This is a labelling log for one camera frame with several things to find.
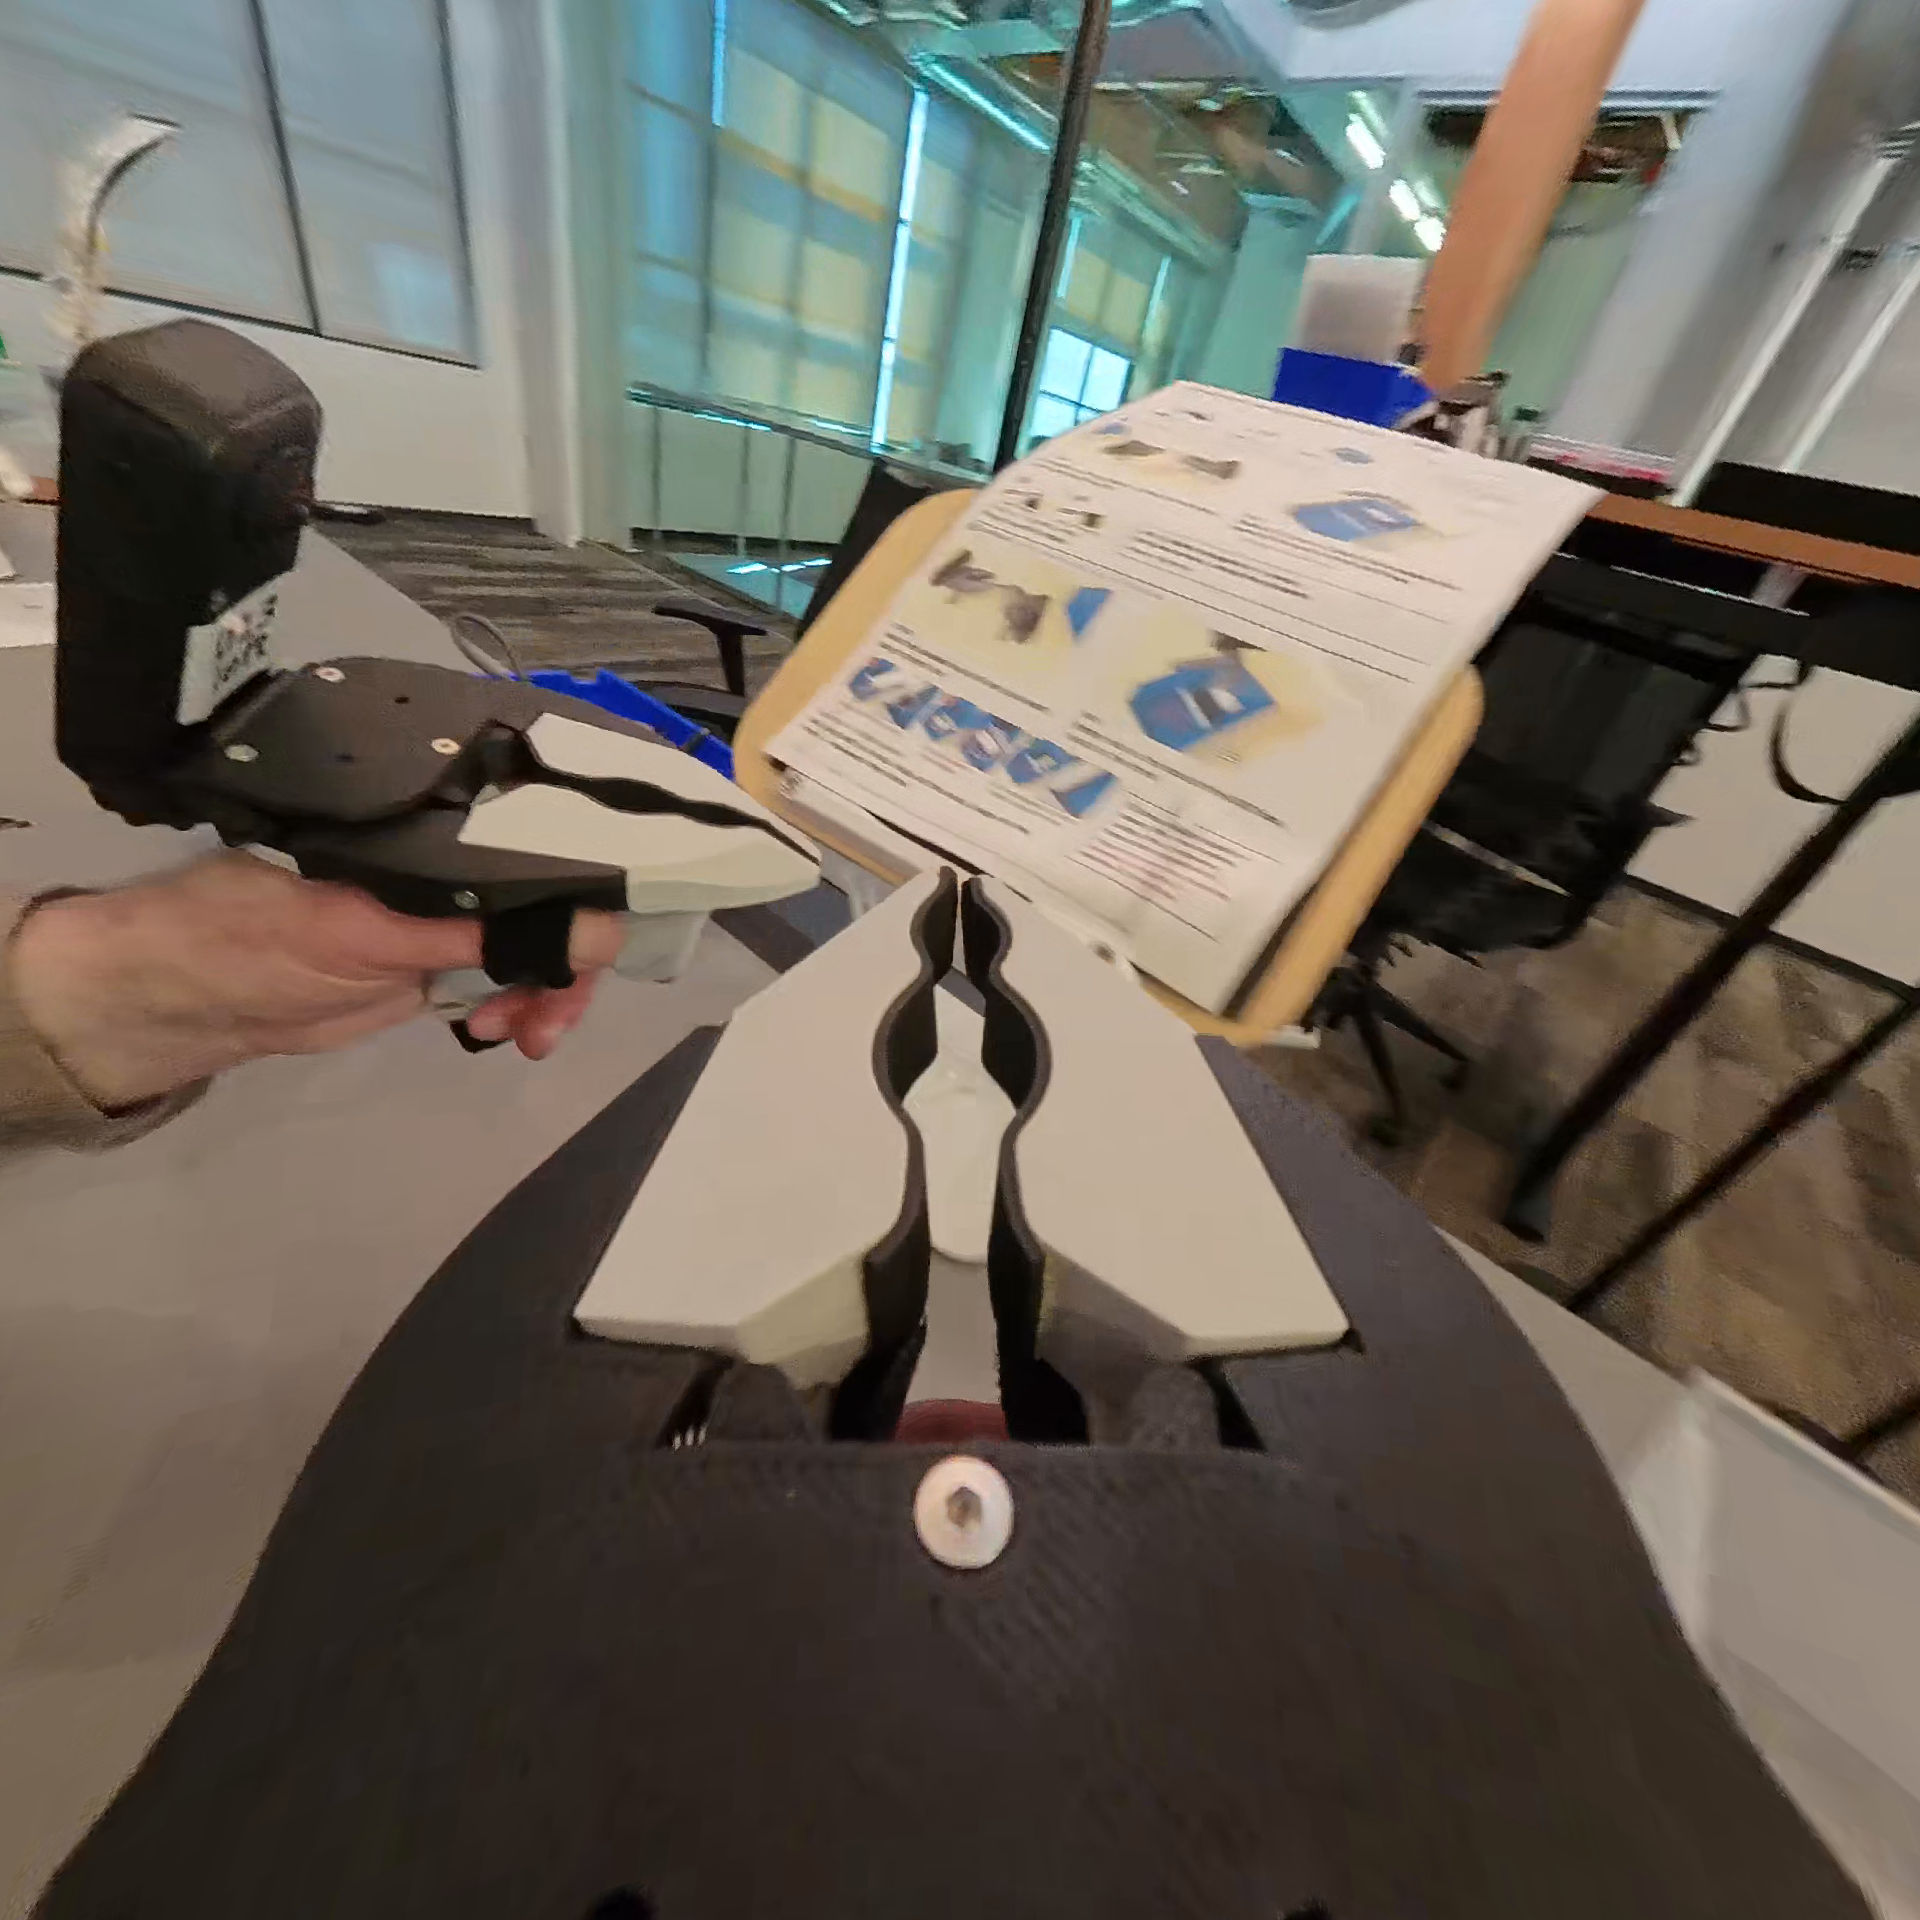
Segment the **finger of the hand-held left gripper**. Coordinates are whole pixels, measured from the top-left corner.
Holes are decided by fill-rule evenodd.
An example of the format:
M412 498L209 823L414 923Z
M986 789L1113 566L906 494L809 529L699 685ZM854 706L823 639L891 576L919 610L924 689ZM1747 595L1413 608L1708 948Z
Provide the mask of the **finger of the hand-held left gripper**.
M543 779L604 804L746 804L741 785L659 739L546 713L522 735Z
M546 779L484 791L461 845L613 869L626 894L613 970L636 983L678 979L713 911L791 899L823 876L814 845L754 803L668 795L641 811Z

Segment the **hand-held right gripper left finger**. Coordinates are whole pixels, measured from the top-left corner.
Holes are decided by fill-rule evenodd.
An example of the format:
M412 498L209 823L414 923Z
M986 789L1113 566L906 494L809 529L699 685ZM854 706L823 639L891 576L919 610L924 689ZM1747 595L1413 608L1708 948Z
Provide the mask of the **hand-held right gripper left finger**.
M957 876L919 874L732 1013L578 1296L584 1335L757 1364L829 1438L893 1435L931 1289L906 1095L954 930Z

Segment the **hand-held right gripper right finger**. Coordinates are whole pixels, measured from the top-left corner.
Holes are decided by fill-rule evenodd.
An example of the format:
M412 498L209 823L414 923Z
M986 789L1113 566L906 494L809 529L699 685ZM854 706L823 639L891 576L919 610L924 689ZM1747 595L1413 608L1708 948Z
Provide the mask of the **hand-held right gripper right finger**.
M1013 1116L987 1279L1018 1441L1088 1441L1159 1369L1353 1333L1199 1036L1003 883L962 891L981 1061Z

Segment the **blue plastic bin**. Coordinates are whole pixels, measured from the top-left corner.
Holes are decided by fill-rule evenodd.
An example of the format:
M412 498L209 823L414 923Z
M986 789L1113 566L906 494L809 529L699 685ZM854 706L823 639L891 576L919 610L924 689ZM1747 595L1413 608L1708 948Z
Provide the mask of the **blue plastic bin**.
M1424 410L1434 391L1417 369L1397 360L1362 360L1339 353L1284 346L1271 399L1334 420L1397 429Z
M738 778L732 739L747 710L743 693L683 681L637 681L611 668L592 668L582 674L563 668L537 668L526 680L546 693L573 698L643 725L664 745L699 760L719 778Z

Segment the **person's left forearm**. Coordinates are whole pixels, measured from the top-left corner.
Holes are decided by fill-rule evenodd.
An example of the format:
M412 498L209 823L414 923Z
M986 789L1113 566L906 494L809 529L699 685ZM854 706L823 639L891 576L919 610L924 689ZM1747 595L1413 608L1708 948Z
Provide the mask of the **person's left forearm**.
M3 1150L17 1155L59 1146L97 1155L142 1139L204 1099L209 1080L124 1108L103 1108L71 1075L59 1055L31 1024L13 976L13 948L37 911L88 890L54 886L4 894L3 915Z

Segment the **person's left hand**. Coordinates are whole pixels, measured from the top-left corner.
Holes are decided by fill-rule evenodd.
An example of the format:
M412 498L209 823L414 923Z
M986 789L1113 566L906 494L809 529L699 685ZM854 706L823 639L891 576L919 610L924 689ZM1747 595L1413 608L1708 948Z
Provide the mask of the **person's left hand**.
M398 915L224 851L46 908L21 930L13 976L82 1089L124 1108L412 1023L446 973L482 956L473 919Z

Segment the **glass railing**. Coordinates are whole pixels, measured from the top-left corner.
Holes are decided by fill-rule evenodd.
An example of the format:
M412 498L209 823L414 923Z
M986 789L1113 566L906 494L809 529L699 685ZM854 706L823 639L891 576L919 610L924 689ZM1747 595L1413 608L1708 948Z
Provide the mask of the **glass railing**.
M608 515L613 535L654 553L828 553L877 470L913 494L987 479L977 459L636 380L613 425Z

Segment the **white desk lamp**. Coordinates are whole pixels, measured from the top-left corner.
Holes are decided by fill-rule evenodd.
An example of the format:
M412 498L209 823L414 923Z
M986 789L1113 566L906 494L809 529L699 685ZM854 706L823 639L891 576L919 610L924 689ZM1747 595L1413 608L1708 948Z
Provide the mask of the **white desk lamp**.
M107 235L106 215L114 193L142 161L162 149L179 124L152 111L124 110L68 165L49 291L52 356L43 380L52 386L78 353L106 329Z

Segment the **printed instruction sheet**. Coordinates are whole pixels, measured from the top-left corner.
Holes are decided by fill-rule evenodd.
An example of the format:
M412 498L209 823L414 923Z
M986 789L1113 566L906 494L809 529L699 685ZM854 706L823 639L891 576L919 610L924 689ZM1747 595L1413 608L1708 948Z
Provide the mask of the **printed instruction sheet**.
M1174 383L821 611L794 795L1009 879L1226 1014L1593 484Z

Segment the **black pole stand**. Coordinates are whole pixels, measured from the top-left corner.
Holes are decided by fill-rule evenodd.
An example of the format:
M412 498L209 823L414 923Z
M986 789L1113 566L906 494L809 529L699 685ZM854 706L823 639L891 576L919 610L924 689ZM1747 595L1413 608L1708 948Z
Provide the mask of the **black pole stand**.
M1009 376L1006 383L1006 405L998 423L996 453L989 463L992 471L1013 465L1021 453L1021 431L1028 423L1039 353L1044 344L1048 313L1053 306L1056 285L1059 276L1078 161L1091 121L1091 104L1109 41L1113 8L1113 3L1083 3L1071 41L1071 56L1059 89L1059 114L1044 175L1044 198L1039 204L1039 224L1029 256L1029 276L1021 306L1016 355Z

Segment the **wooden column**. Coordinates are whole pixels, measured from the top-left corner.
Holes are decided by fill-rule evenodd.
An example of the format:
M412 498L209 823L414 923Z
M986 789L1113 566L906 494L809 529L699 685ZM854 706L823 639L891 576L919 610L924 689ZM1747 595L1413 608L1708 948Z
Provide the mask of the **wooden column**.
M1643 10L1641 3L1541 3L1529 13L1423 285L1416 344L1433 389L1482 369Z

